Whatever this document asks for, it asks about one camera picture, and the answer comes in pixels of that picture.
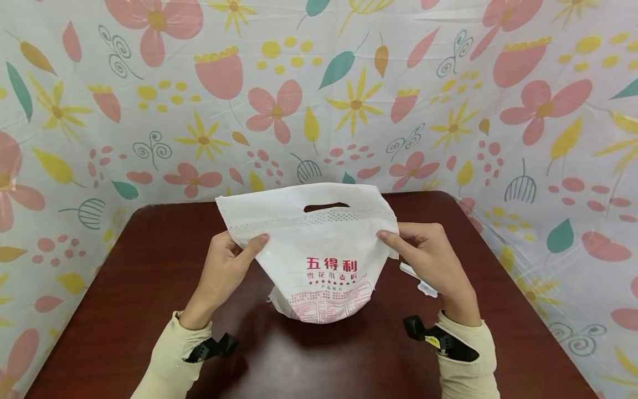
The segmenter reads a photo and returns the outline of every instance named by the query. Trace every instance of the green leaf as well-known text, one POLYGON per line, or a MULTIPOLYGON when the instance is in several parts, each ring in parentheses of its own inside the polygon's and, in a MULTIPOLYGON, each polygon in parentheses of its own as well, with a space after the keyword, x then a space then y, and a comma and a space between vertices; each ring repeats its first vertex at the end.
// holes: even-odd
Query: green leaf
POLYGON ((620 93, 610 98, 610 100, 613 100, 615 98, 625 98, 625 97, 632 97, 632 96, 638 96, 638 79, 629 83, 629 86, 622 89, 620 93))
POLYGON ((33 101, 29 94, 29 90, 27 89, 27 85, 24 84, 24 80, 22 80, 18 71, 10 63, 6 64, 6 71, 9 75, 13 91, 15 91, 15 96, 18 98, 22 109, 24 109, 24 113, 27 114, 27 120, 31 123, 31 117, 33 116, 33 101))
POLYGON ((562 223, 549 232, 547 236, 547 249, 551 253, 561 253, 567 251, 574 243, 574 230, 569 219, 565 219, 562 223))
POLYGON ((316 17, 321 14, 328 4, 330 0, 308 0, 306 3, 306 13, 308 13, 308 17, 316 17))
POLYGON ((136 199, 140 195, 135 186, 125 181, 112 181, 111 183, 115 186, 117 193, 124 199, 136 199))
POLYGON ((355 53, 352 51, 344 51, 330 61, 328 67, 323 73, 323 80, 319 89, 339 81, 348 74, 352 64, 355 63, 355 53))
POLYGON ((344 183, 344 184, 355 184, 356 183, 354 177, 349 175, 347 172, 343 174, 343 179, 341 180, 341 182, 344 183))

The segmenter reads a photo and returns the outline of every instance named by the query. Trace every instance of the yellow dot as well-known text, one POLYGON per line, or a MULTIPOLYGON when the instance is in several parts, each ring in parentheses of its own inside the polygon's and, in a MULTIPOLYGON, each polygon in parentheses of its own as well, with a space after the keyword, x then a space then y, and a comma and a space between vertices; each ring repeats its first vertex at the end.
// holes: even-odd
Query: yellow dot
POLYGON ((286 40, 283 42, 283 45, 286 47, 293 47, 295 44, 297 44, 297 38, 294 36, 286 38, 286 40))
POLYGON ((455 84, 456 84, 456 80, 454 80, 454 79, 448 80, 443 85, 443 87, 441 87, 441 93, 445 93, 445 92, 449 91, 450 89, 452 89, 454 87, 455 84))
POLYGON ((563 54, 562 56, 560 56, 558 58, 558 62, 559 64, 568 64, 569 61, 572 60, 572 55, 571 54, 563 54))
POLYGON ((266 58, 277 58, 281 54, 281 46, 274 40, 265 41, 262 45, 262 54, 266 58))
POLYGON ((503 216, 505 216, 505 210, 500 206, 492 209, 492 213, 494 213, 494 216, 496 216, 497 218, 502 218, 503 216))
POLYGON ((137 88, 137 95, 146 101, 151 101, 155 100, 155 97, 158 96, 158 92, 151 86, 140 86, 137 88))
POLYGON ((309 52, 310 50, 313 49, 313 42, 305 41, 305 42, 301 43, 301 46, 299 46, 299 47, 301 48, 301 51, 309 52))
POLYGON ((574 65, 574 70, 576 72, 585 72, 589 67, 590 65, 588 63, 580 63, 574 65))
POLYGON ((295 68, 301 68, 304 66, 304 59, 302 57, 292 57, 290 59, 290 64, 295 68))
POLYGON ((602 59, 603 68, 613 68, 620 62, 620 57, 609 56, 602 59))
POLYGON ((629 38, 629 32, 620 33, 609 39, 609 44, 620 44, 629 38))
POLYGON ((600 36, 587 36, 576 43, 576 52, 578 54, 591 54, 596 51, 602 44, 600 36))

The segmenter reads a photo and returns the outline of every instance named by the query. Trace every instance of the floral fabric backdrop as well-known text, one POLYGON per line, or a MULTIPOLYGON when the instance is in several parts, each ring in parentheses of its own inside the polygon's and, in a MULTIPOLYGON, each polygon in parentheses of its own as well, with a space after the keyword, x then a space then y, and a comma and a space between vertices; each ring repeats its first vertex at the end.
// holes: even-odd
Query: floral fabric backdrop
POLYGON ((0 11, 0 399, 136 209, 317 181, 455 196, 595 391, 638 395, 638 3, 0 11))

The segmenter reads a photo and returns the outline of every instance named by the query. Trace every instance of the yellow flower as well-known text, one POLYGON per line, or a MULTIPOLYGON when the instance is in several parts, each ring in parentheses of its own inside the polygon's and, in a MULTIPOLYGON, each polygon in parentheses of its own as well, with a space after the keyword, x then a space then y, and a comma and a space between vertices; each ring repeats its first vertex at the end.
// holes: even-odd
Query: yellow flower
POLYGON ((549 317, 547 312, 541 307, 542 303, 549 303, 554 306, 562 305, 557 299, 549 298, 544 295, 546 292, 554 289, 556 284, 558 284, 557 281, 541 283, 540 279, 537 278, 530 285, 527 285, 520 276, 518 276, 514 281, 521 292, 525 295, 525 298, 527 298, 541 317, 545 319, 549 317))
POLYGON ((585 8, 591 8, 592 10, 596 10, 598 8, 598 3, 596 0, 557 0, 558 4, 567 4, 567 7, 562 9, 557 16, 552 19, 552 22, 556 22, 562 16, 565 16, 565 22, 563 23, 563 29, 569 23, 569 20, 572 18, 572 14, 576 11, 576 16, 578 19, 582 18, 582 11, 585 8))
POLYGON ((197 152, 195 153, 195 160, 198 160, 199 157, 202 155, 202 153, 206 151, 206 155, 208 155, 211 161, 215 162, 215 157, 213 156, 211 152, 211 148, 217 151, 219 154, 224 155, 224 153, 221 151, 221 149, 218 146, 224 146, 224 147, 231 146, 229 142, 214 140, 211 138, 212 135, 214 135, 215 132, 217 131, 219 122, 215 122, 211 126, 211 128, 208 129, 208 132, 204 131, 205 130, 204 124, 202 123, 202 120, 199 114, 197 113, 197 111, 195 111, 195 127, 197 128, 197 131, 195 131, 195 129, 193 129, 193 127, 189 125, 188 123, 185 123, 185 125, 188 128, 188 130, 191 132, 193 137, 178 137, 175 139, 175 141, 180 142, 182 144, 187 144, 189 146, 199 146, 199 148, 197 149, 197 152))
POLYGON ((450 109, 450 115, 447 118, 447 126, 442 124, 437 124, 434 126, 430 126, 430 129, 436 133, 443 133, 443 136, 432 146, 432 148, 437 148, 439 144, 445 141, 445 149, 447 150, 448 146, 452 142, 452 138, 457 143, 461 141, 461 135, 470 134, 472 131, 470 129, 463 128, 463 124, 478 114, 478 111, 472 112, 470 115, 463 117, 465 114, 465 108, 468 106, 468 100, 465 100, 461 109, 459 109, 459 113, 456 118, 454 117, 454 109, 450 109))
POLYGON ((48 119, 47 123, 42 126, 42 128, 54 129, 57 128, 57 126, 59 125, 62 128, 62 131, 66 135, 67 139, 71 135, 74 139, 82 142, 69 122, 76 126, 86 127, 84 122, 77 119, 72 114, 90 114, 92 111, 88 108, 83 107, 62 107, 60 105, 60 101, 62 100, 62 93, 64 91, 64 82, 62 82, 61 80, 59 80, 56 86, 53 88, 53 99, 51 99, 44 88, 42 88, 42 86, 38 83, 37 80, 35 80, 33 76, 29 76, 29 78, 31 79, 33 86, 35 86, 36 90, 38 91, 38 102, 51 113, 51 117, 48 119))
POLYGON ((366 88, 366 67, 364 66, 363 70, 361 71, 361 76, 359 77, 359 83, 357 84, 356 96, 355 96, 354 90, 352 89, 352 83, 348 81, 349 101, 346 102, 346 101, 340 101, 340 100, 333 100, 331 98, 325 99, 328 102, 328 104, 332 105, 334 108, 337 108, 339 110, 346 110, 346 109, 349 110, 346 113, 346 115, 342 118, 342 120, 339 122, 339 124, 337 125, 335 132, 341 129, 341 127, 343 127, 343 125, 348 121, 348 119, 350 119, 350 133, 354 136, 355 127, 357 125, 357 114, 359 115, 359 119, 361 119, 361 122, 363 122, 363 124, 366 126, 367 126, 367 116, 365 111, 368 111, 371 114, 374 114, 377 116, 383 114, 383 112, 380 109, 374 108, 371 105, 366 105, 366 101, 368 101, 370 97, 375 95, 375 93, 381 88, 381 83, 377 83, 374 86, 372 86, 372 88, 367 91, 366 95, 363 94, 365 88, 366 88))
POLYGON ((231 22, 235 22, 235 29, 237 34, 241 37, 241 29, 239 28, 239 19, 242 20, 244 25, 248 26, 248 20, 244 14, 256 15, 257 12, 250 7, 240 6, 240 0, 226 0, 226 4, 208 3, 214 10, 220 12, 228 12, 226 18, 226 25, 224 26, 224 32, 228 30, 231 22))

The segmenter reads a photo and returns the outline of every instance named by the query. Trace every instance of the white plastic bag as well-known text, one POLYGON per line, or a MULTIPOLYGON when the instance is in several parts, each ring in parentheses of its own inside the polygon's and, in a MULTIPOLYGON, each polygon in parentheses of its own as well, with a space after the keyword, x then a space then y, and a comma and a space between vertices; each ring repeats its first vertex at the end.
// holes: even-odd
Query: white plastic bag
POLYGON ((375 186, 306 184, 216 201, 242 248, 270 234, 257 261, 275 284, 269 299, 291 319, 325 324, 353 315, 370 300, 387 257, 398 259, 376 236, 399 227, 375 186), (349 207, 304 210, 337 203, 349 207))

